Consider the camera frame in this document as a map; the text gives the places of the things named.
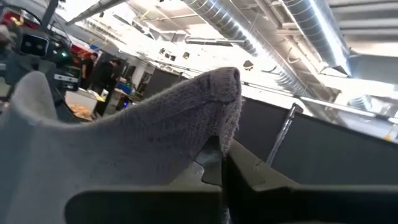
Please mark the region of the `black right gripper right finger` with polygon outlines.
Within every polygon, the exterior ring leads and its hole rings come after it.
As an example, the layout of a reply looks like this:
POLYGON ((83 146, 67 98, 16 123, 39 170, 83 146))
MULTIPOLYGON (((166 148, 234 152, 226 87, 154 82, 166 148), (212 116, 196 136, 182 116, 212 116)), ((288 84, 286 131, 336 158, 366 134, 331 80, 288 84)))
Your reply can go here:
POLYGON ((237 141, 223 188, 233 224, 398 224, 398 186, 298 184, 237 141))

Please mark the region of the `dark grey terry towel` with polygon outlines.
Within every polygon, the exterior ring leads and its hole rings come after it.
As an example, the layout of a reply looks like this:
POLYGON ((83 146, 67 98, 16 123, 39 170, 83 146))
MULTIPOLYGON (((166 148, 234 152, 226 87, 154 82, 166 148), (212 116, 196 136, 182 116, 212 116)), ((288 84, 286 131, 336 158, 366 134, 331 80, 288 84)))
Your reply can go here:
POLYGON ((226 152, 242 107, 240 72, 211 70, 91 123, 64 123, 30 72, 0 115, 0 224, 66 224, 90 187, 171 183, 216 136, 226 152))

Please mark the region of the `blue plastic bin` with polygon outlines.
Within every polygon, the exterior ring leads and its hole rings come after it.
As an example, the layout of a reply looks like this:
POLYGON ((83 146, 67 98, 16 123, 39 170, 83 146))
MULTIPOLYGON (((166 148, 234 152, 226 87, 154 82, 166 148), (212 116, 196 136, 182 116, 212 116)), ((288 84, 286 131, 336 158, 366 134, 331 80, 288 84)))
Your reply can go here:
POLYGON ((133 91, 130 83, 118 83, 116 88, 122 90, 128 95, 131 94, 131 92, 133 91))

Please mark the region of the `person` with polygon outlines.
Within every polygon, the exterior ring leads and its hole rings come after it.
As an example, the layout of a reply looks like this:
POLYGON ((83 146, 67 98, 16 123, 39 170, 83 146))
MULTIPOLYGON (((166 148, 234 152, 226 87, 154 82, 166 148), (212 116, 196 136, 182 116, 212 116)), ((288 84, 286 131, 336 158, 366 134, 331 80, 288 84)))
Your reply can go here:
POLYGON ((95 109, 95 111, 101 116, 104 115, 106 107, 111 100, 111 95, 117 82, 116 80, 119 77, 117 74, 115 74, 115 71, 120 66, 120 64, 120 59, 116 58, 110 61, 102 62, 98 66, 96 73, 93 75, 91 89, 99 95, 102 94, 103 90, 106 90, 108 92, 105 102, 100 102, 95 109))
POLYGON ((81 82, 80 88, 87 89, 89 87, 89 77, 93 71, 95 62, 97 61, 98 54, 96 52, 90 54, 88 58, 85 58, 81 62, 81 82))

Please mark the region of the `long LED light bar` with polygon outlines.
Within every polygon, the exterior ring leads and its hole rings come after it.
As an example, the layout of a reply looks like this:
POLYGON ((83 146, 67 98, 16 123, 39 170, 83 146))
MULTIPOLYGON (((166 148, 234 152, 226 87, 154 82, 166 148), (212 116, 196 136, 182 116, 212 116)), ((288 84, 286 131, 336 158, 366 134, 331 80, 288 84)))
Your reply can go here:
POLYGON ((323 101, 323 100, 317 100, 317 99, 309 98, 309 97, 306 97, 306 96, 295 95, 295 94, 292 94, 292 93, 284 91, 284 90, 276 90, 276 89, 273 89, 273 88, 257 85, 257 84, 254 84, 254 83, 242 82, 242 85, 250 86, 252 88, 256 88, 256 89, 263 90, 263 91, 268 91, 268 92, 271 92, 271 93, 276 93, 276 94, 287 96, 287 97, 290 97, 290 98, 295 98, 297 100, 302 101, 303 103, 304 102, 315 103, 315 104, 318 104, 318 105, 327 106, 327 107, 330 107, 330 108, 333 108, 333 109, 337 109, 337 110, 341 110, 341 111, 345 111, 345 112, 349 112, 349 113, 353 113, 353 114, 357 114, 357 115, 361 115, 361 116, 367 116, 367 117, 370 117, 370 118, 376 118, 376 119, 380 119, 380 120, 383 120, 383 121, 388 121, 388 122, 390 122, 392 124, 398 125, 398 118, 396 118, 396 117, 388 117, 388 116, 377 114, 377 113, 373 113, 373 112, 370 112, 370 111, 363 111, 363 110, 360 110, 360 109, 356 109, 356 108, 353 108, 353 107, 350 107, 350 106, 337 105, 337 104, 330 103, 330 102, 323 101))

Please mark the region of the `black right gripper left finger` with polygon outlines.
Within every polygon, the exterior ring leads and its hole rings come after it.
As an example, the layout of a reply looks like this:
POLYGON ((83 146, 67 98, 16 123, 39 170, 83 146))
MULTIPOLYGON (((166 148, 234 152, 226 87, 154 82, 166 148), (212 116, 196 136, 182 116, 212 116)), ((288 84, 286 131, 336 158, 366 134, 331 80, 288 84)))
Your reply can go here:
POLYGON ((207 140, 195 160, 168 185, 102 186, 71 197, 67 224, 221 224, 222 153, 207 140))

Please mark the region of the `black folding partition screen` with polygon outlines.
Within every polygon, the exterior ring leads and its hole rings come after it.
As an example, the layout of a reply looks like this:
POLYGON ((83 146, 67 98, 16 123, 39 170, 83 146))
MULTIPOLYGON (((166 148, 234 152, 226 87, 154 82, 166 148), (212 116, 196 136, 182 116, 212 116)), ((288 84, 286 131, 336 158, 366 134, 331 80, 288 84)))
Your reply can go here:
MULTIPOLYGON (((203 83, 193 88, 193 96, 204 96, 209 89, 237 100, 238 110, 231 121, 234 142, 264 162, 288 111, 242 98, 236 68, 212 70, 196 79, 203 83)), ((398 144, 297 115, 271 167, 299 184, 398 185, 398 144)))

